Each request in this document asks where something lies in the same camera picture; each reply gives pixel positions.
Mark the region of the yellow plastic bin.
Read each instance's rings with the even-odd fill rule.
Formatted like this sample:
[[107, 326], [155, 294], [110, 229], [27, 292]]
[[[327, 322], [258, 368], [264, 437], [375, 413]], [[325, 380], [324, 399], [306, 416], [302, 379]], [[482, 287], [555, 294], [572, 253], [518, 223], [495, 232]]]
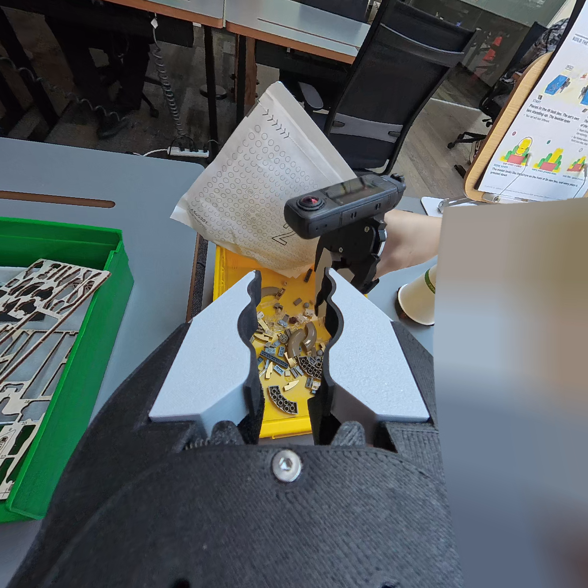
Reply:
[[[279, 275], [280, 281], [288, 281], [279, 273], [273, 270], [262, 268], [255, 261], [234, 254], [227, 249], [217, 247], [216, 258], [215, 258], [215, 281], [213, 287], [213, 299], [218, 298], [224, 292], [236, 284], [242, 277], [246, 276], [249, 272], [258, 270], [261, 273], [262, 283], [272, 281], [272, 277], [263, 277], [262, 275], [267, 272], [271, 272], [273, 275]], [[308, 435], [311, 433], [311, 423], [307, 406], [307, 416], [290, 418], [270, 418], [270, 405], [266, 399], [265, 393], [265, 409], [261, 427], [261, 437], [267, 437], [276, 439], [279, 437], [289, 437], [298, 435]]]

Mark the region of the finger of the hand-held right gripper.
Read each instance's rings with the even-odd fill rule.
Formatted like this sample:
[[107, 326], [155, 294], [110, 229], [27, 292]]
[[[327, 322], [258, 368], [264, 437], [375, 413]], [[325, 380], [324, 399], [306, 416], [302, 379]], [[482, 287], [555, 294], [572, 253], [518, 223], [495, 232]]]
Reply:
[[322, 282], [325, 276], [325, 270], [330, 268], [330, 252], [322, 249], [316, 270], [315, 270], [315, 314], [318, 318], [323, 318], [326, 314], [326, 303], [321, 298]]

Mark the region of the grey desk with wooden edge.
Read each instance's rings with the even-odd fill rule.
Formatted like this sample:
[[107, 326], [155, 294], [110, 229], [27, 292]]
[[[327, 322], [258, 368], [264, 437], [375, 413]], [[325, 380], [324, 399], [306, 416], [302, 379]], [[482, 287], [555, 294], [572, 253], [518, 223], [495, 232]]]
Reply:
[[296, 1], [112, 1], [238, 35], [236, 124], [245, 114], [248, 38], [352, 63], [369, 31], [364, 22]]

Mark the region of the white paper bag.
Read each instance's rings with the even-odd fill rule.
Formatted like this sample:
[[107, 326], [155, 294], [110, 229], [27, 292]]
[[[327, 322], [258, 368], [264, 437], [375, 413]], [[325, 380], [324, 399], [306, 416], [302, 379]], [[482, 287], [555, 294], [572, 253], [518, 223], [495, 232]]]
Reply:
[[317, 239], [300, 238], [283, 215], [290, 198], [356, 174], [281, 82], [271, 84], [171, 219], [286, 277], [315, 263]]

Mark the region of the green plastic bin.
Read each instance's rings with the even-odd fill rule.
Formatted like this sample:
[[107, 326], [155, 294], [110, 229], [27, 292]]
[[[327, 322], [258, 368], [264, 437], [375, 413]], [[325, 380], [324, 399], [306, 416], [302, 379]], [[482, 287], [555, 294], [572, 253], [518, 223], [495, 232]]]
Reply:
[[1, 285], [39, 259], [107, 270], [93, 295], [39, 432], [16, 470], [1, 523], [43, 518], [95, 405], [134, 285], [119, 229], [1, 218]]

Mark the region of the laser-cut wooden sheet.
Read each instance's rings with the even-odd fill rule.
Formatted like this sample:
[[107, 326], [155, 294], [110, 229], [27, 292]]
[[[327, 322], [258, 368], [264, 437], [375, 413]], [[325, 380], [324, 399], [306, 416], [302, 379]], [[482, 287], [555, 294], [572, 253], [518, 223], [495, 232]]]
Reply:
[[1, 285], [1, 500], [39, 432], [107, 270], [39, 259]]

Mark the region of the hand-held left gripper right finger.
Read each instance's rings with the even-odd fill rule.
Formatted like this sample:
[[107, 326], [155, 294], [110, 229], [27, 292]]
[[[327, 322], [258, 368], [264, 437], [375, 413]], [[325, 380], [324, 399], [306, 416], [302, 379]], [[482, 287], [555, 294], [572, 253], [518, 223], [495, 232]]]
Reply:
[[308, 401], [315, 445], [330, 444], [345, 422], [358, 422], [374, 444], [380, 423], [430, 421], [393, 320], [333, 268], [325, 269], [318, 303], [331, 337]]

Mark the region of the white paper cup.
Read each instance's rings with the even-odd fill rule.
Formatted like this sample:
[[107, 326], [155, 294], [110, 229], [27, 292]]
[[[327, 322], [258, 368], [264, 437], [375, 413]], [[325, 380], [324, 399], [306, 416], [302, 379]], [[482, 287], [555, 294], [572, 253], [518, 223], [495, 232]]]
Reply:
[[398, 303], [404, 314], [423, 326], [435, 324], [435, 294], [437, 265], [398, 291]]

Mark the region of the pile of lego pieces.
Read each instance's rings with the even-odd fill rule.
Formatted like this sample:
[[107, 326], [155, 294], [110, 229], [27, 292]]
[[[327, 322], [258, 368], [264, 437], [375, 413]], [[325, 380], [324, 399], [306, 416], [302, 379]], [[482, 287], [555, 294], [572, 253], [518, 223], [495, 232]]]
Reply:
[[258, 327], [251, 342], [270, 418], [307, 416], [307, 401], [322, 382], [330, 340], [315, 312], [315, 274], [309, 269], [288, 281], [271, 272], [262, 276], [273, 280], [262, 284]]

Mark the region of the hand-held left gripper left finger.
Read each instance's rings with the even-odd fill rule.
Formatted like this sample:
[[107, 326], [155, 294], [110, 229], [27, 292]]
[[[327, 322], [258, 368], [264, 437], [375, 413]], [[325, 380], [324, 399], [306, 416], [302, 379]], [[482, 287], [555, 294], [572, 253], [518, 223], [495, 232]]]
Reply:
[[246, 444], [258, 443], [265, 400], [251, 337], [261, 283], [260, 271], [250, 271], [192, 319], [151, 421], [193, 422], [207, 437], [217, 423], [230, 421]]

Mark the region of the black mesh office chair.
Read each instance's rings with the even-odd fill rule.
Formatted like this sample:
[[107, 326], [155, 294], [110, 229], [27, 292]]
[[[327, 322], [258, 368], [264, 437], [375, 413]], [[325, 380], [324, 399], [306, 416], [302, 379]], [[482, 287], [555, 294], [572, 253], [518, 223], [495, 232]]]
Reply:
[[402, 1], [381, 2], [322, 126], [354, 171], [392, 170], [413, 122], [478, 32]]

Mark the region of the person's right forearm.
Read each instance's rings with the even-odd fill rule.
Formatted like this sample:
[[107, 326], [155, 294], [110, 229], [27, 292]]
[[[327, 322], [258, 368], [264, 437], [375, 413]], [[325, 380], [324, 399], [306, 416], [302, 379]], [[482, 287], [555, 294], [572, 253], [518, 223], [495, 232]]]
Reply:
[[376, 278], [427, 262], [437, 256], [442, 228], [440, 217], [393, 209], [385, 214], [387, 238]]

